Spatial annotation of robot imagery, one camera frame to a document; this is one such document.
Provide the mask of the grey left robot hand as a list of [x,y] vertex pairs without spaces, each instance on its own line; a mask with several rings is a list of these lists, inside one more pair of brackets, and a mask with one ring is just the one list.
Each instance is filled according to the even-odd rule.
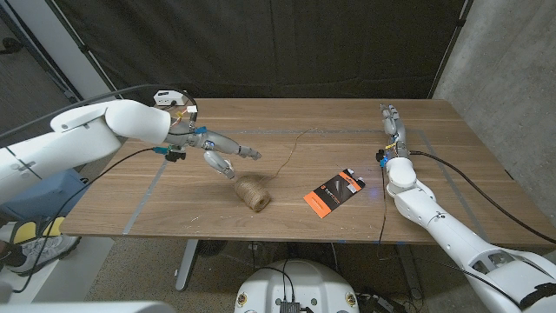
[[166,142],[175,146],[190,146],[204,150],[203,157],[208,165],[228,179],[235,177],[231,162],[224,159],[221,153],[238,155],[242,158],[261,158],[261,153],[248,146],[240,145],[235,140],[206,128],[189,131],[170,130]]

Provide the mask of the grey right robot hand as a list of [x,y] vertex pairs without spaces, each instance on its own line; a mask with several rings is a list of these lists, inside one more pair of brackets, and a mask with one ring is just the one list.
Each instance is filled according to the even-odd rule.
[[406,144],[406,129],[400,118],[398,110],[392,104],[381,104],[381,114],[384,131],[390,136],[388,149],[392,150],[396,157],[409,157]]

